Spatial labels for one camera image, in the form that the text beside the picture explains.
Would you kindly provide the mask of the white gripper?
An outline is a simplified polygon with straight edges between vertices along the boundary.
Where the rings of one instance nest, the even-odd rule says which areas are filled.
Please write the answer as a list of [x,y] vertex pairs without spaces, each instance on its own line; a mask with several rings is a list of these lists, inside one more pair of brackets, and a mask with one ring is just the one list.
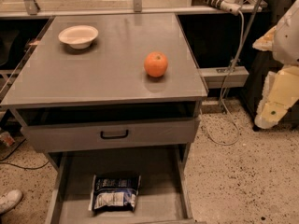
[[270,129],[299,100],[299,0],[296,0],[277,27],[273,26],[253,44],[254,49],[272,51],[284,64],[277,73],[269,71],[263,84],[262,100],[254,120],[261,129]]

